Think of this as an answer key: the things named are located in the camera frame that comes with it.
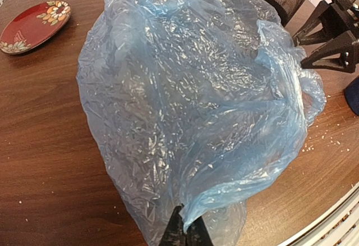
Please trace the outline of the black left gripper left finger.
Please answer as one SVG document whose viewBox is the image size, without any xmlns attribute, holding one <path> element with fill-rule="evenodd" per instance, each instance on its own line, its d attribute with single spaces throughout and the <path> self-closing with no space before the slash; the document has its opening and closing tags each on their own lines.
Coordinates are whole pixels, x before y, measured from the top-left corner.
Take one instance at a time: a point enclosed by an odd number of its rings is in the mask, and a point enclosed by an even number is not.
<svg viewBox="0 0 359 246">
<path fill-rule="evenodd" d="M 183 232 L 183 219 L 180 215 L 183 205 L 176 206 L 165 228 L 159 246 L 185 246 L 186 235 Z"/>
</svg>

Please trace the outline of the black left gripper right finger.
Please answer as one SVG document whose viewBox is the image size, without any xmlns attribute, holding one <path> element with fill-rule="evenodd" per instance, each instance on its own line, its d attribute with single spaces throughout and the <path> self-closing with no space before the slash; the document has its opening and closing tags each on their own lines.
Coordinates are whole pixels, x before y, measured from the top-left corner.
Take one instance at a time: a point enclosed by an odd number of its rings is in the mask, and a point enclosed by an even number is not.
<svg viewBox="0 0 359 246">
<path fill-rule="evenodd" d="M 187 230 L 186 245 L 213 246 L 202 217 L 197 218 Z"/>
</svg>

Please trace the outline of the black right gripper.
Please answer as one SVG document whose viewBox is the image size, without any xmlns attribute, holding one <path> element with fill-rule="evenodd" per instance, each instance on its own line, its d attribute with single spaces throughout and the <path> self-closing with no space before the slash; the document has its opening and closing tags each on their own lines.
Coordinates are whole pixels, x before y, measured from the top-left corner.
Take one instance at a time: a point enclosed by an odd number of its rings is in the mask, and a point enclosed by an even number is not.
<svg viewBox="0 0 359 246">
<path fill-rule="evenodd" d="M 355 72 L 358 65 L 358 0 L 321 1 L 292 38 L 295 46 L 323 44 L 301 61 L 303 69 Z"/>
</svg>

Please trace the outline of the blue plastic trash bag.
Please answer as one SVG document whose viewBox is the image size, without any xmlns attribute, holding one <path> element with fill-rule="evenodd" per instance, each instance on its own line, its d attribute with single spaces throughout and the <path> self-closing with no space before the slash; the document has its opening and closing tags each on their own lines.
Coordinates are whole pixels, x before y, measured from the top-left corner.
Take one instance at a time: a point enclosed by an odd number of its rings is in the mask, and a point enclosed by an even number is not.
<svg viewBox="0 0 359 246">
<path fill-rule="evenodd" d="M 235 245 L 246 201 L 298 156 L 323 111 L 264 0 L 104 0 L 77 83 L 107 173 L 149 245 L 176 206 L 215 245 Z"/>
</svg>

